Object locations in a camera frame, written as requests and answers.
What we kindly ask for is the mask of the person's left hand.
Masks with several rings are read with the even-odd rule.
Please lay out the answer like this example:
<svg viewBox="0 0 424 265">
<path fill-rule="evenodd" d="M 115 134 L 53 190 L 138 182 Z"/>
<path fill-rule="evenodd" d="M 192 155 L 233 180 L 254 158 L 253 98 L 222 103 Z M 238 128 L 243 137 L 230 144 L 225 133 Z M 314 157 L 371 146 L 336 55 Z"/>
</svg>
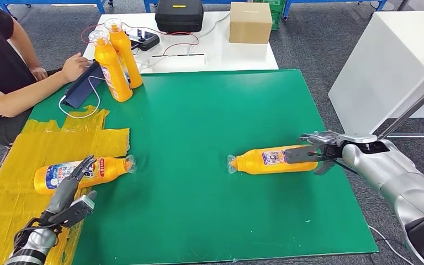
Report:
<svg viewBox="0 0 424 265">
<path fill-rule="evenodd" d="M 48 78 L 48 73 L 46 69 L 40 66 L 31 66 L 29 67 L 29 70 L 37 81 L 41 81 Z"/>
</svg>

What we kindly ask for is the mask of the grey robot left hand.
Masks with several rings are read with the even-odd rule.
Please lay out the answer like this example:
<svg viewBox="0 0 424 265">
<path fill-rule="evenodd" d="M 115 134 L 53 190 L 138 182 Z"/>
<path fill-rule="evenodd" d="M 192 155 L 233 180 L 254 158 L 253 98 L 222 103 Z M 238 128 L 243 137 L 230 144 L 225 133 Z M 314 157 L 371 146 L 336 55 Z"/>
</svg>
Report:
<svg viewBox="0 0 424 265">
<path fill-rule="evenodd" d="M 72 227 L 93 213 L 96 191 L 89 192 L 75 199 L 79 183 L 85 171 L 94 164 L 93 155 L 86 157 L 72 173 L 66 177 L 56 188 L 47 208 L 40 216 L 39 224 L 42 226 Z"/>
</svg>

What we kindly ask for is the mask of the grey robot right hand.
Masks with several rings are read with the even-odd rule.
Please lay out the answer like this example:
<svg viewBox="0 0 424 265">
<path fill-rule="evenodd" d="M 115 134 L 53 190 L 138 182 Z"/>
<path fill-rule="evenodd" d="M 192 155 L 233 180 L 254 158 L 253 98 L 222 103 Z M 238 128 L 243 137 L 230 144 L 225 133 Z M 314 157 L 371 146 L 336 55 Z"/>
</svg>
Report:
<svg viewBox="0 0 424 265">
<path fill-rule="evenodd" d="M 342 157 L 342 147 L 337 144 L 339 133 L 322 131 L 301 134 L 298 141 L 305 141 L 310 145 L 298 151 L 297 163 L 318 162 L 314 170 L 316 175 L 325 174 L 334 165 L 349 170 L 347 166 L 338 161 Z"/>
</svg>

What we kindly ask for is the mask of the person's right hand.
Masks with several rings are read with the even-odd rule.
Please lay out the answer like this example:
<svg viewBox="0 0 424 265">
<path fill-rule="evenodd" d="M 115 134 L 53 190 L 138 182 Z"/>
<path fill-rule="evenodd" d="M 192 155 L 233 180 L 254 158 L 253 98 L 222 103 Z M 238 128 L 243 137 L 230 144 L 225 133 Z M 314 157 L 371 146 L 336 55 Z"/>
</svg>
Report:
<svg viewBox="0 0 424 265">
<path fill-rule="evenodd" d="M 92 61 L 77 53 L 68 58 L 61 70 L 65 83 L 73 82 L 79 78 L 90 66 Z"/>
</svg>

